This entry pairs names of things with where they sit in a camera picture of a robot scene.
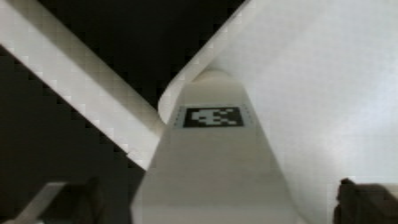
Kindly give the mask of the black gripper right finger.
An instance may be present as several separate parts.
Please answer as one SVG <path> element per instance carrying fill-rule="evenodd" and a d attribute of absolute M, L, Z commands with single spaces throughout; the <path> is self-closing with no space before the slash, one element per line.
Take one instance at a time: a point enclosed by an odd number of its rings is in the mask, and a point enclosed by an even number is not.
<path fill-rule="evenodd" d="M 398 224 L 398 184 L 341 180 L 332 224 Z"/>

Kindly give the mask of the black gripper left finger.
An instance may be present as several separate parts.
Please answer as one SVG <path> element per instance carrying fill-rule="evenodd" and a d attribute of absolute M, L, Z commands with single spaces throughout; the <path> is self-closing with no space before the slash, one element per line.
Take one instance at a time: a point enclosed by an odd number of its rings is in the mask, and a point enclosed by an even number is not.
<path fill-rule="evenodd" d="M 104 224 L 99 180 L 44 184 L 10 224 Z"/>

